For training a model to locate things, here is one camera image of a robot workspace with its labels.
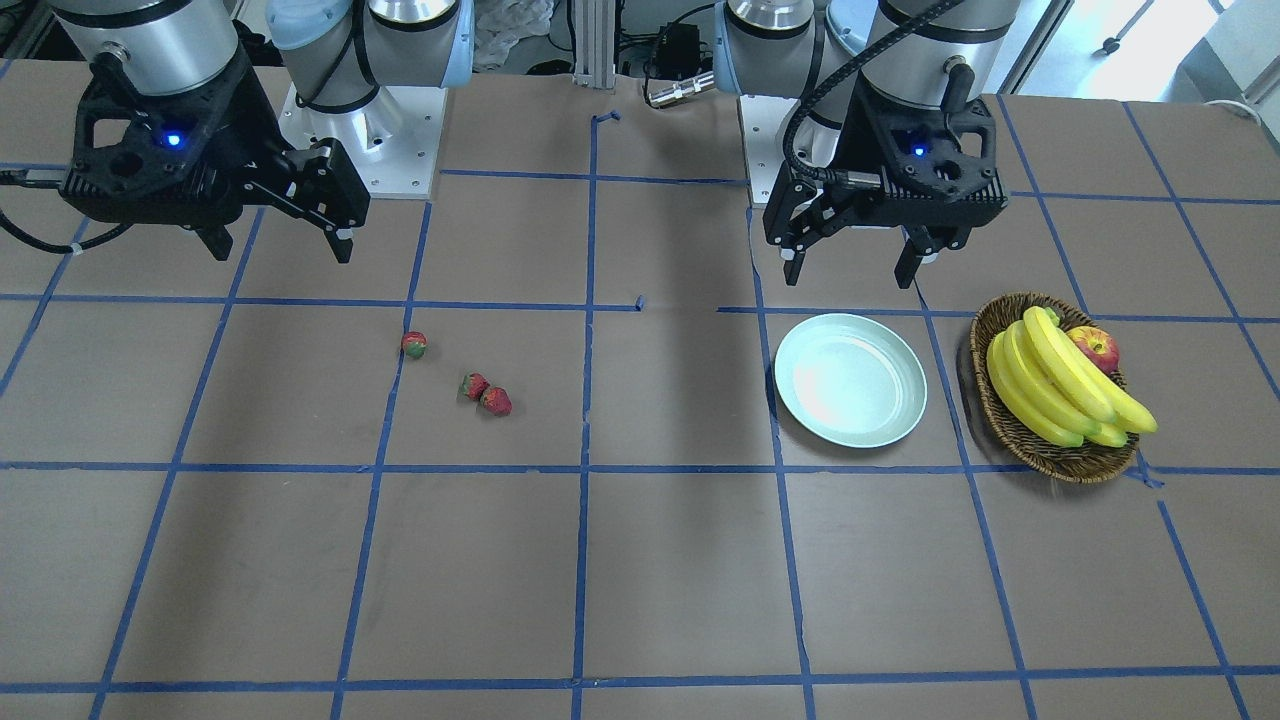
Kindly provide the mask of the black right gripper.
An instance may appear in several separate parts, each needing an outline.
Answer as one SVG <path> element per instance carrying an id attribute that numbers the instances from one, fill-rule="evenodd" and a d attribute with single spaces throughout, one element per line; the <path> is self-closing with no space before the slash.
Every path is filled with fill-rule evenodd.
<path id="1" fill-rule="evenodd" d="M 189 227 L 224 263 L 236 245 L 224 225 L 273 206 L 351 261 L 369 190 L 338 140 L 297 149 L 284 138 L 243 49 L 204 85 L 165 96 L 142 94 L 111 53 L 90 69 L 58 188 L 73 208 L 104 223 Z"/>

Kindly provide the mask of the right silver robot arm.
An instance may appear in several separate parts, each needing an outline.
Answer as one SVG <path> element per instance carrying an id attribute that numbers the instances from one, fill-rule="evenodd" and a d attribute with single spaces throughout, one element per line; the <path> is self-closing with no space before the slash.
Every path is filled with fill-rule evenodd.
<path id="1" fill-rule="evenodd" d="M 90 64 L 60 197 L 108 233 L 174 225 L 219 261 L 250 206 L 317 228 L 346 264 L 374 169 L 419 155 L 393 88 L 474 68 L 471 1 L 270 1 L 265 33 L 221 1 L 54 1 Z"/>

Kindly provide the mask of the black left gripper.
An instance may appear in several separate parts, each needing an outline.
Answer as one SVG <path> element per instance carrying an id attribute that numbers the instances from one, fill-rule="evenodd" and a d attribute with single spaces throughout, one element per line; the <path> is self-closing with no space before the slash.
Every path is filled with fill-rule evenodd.
<path id="1" fill-rule="evenodd" d="M 783 281 L 800 282 L 808 249 L 846 227 L 901 227 L 893 268 L 900 290 L 943 250 L 961 249 L 1007 205 L 997 168 L 996 124 L 980 99 L 954 113 L 858 97 L 829 169 L 842 182 L 785 167 L 765 208 L 765 238 L 781 249 Z"/>

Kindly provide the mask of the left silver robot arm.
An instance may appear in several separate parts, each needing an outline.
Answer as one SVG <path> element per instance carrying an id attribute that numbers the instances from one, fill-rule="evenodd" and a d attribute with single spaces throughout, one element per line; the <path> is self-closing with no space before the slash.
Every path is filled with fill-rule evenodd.
<path id="1" fill-rule="evenodd" d="M 812 247 L 854 227 L 905 233 L 893 274 L 960 250 L 1009 202 L 980 96 L 1016 1 L 878 1 L 867 38 L 852 1 L 719 1 L 716 87 L 782 97 L 765 241 L 796 284 Z"/>

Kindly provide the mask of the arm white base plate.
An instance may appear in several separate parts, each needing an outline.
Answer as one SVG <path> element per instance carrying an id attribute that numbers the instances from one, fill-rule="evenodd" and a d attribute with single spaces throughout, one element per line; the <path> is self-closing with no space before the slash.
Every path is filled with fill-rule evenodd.
<path id="1" fill-rule="evenodd" d="M 739 118 L 742 129 L 751 205 L 764 209 L 783 163 L 783 135 L 799 100 L 763 95 L 739 97 Z M 804 161 L 817 161 L 824 167 L 835 159 L 841 124 L 832 127 L 820 120 L 804 120 L 795 141 L 795 150 Z"/>
<path id="2" fill-rule="evenodd" d="M 298 106 L 291 86 L 279 122 L 296 146 L 340 141 L 374 199 L 429 200 L 449 100 L 445 88 L 390 86 L 365 108 L 326 114 Z"/>

